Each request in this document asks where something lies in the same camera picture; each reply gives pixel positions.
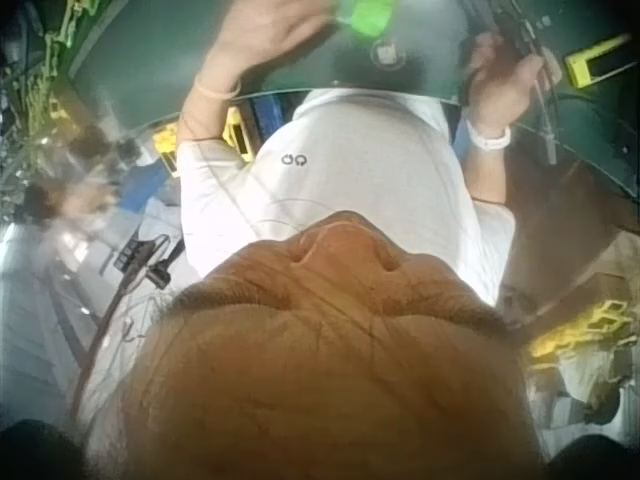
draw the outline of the black logo on shirt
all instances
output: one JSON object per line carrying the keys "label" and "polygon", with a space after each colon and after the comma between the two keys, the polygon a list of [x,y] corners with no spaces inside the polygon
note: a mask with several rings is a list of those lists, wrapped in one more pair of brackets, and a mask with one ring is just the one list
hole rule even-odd
{"label": "black logo on shirt", "polygon": [[290,153],[284,155],[281,159],[283,165],[292,166],[296,165],[298,167],[304,167],[307,164],[307,156],[306,155],[296,155],[295,157]]}

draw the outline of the beige wristband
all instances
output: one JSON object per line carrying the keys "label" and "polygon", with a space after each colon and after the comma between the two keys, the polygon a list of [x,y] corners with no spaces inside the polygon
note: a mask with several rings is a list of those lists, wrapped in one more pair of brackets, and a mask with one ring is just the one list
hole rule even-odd
{"label": "beige wristband", "polygon": [[200,74],[198,74],[196,75],[196,79],[193,82],[193,86],[202,95],[212,100],[232,100],[240,93],[240,89],[242,88],[242,83],[238,81],[238,86],[233,90],[233,92],[229,92],[229,93],[214,92],[202,86],[202,84],[200,83]]}

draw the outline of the green table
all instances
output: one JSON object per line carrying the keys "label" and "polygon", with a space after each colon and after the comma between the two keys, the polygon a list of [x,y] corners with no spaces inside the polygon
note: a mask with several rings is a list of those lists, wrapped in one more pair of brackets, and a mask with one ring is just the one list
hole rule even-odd
{"label": "green table", "polygon": [[[367,39],[338,27],[319,48],[272,66],[270,73],[257,72],[243,93],[357,86],[456,103],[468,39],[477,33],[477,18],[468,18],[462,3],[397,0],[382,38]],[[521,3],[543,43],[560,59],[620,33],[598,7],[601,2]],[[113,0],[85,51],[71,62],[73,86],[91,110],[114,114],[128,130],[175,115],[227,5],[228,0],[180,5],[174,0]],[[624,116],[621,104],[637,98],[634,78],[637,69],[582,91],[565,80],[559,88],[560,142],[637,197],[637,116],[619,119]],[[532,110],[523,124],[537,129],[538,116]]]}

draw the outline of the white t-shirt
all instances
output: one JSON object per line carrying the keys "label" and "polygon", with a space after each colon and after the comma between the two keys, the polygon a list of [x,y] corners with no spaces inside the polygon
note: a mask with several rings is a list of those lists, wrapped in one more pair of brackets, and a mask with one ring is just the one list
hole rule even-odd
{"label": "white t-shirt", "polygon": [[189,263],[204,277],[256,240],[350,210],[406,251],[440,258],[495,305],[515,220],[472,201],[440,104],[340,92],[312,93],[250,165],[222,141],[180,145]]}

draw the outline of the white watch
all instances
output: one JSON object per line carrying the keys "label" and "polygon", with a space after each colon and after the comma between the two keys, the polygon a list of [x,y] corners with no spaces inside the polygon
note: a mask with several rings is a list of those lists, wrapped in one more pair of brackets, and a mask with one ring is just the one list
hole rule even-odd
{"label": "white watch", "polygon": [[475,128],[473,128],[473,125],[471,125],[469,120],[467,120],[467,129],[469,130],[471,143],[485,152],[502,150],[511,144],[511,129],[509,127],[506,128],[504,135],[501,138],[496,139],[484,138]]}

